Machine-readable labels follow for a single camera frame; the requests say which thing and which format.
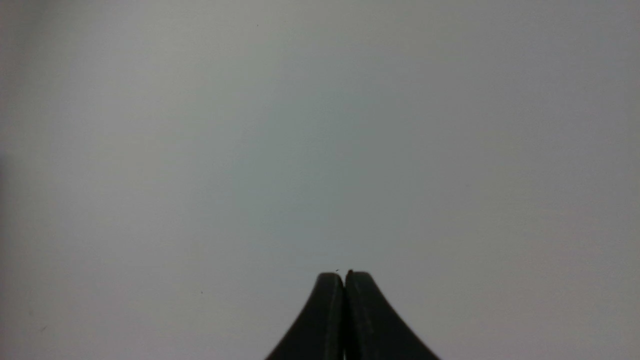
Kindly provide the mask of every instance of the plain background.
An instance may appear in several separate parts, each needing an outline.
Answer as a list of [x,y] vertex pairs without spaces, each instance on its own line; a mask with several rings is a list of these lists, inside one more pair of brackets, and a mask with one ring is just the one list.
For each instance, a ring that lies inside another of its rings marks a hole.
[[260,359],[349,268],[443,360],[640,358],[637,2],[0,9],[2,359]]

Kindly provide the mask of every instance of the gray wall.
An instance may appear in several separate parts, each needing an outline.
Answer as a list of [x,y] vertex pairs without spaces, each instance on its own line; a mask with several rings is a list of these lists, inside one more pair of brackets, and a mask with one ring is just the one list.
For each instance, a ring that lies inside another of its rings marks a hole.
[[260,359],[349,268],[443,360],[640,358],[636,2],[9,3],[1,358]]

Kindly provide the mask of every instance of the white backdrop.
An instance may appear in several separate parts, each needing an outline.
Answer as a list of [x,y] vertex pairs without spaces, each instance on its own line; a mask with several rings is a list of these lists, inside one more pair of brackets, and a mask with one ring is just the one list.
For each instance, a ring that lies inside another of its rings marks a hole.
[[637,3],[7,3],[1,358],[260,359],[349,268],[443,360],[640,358]]

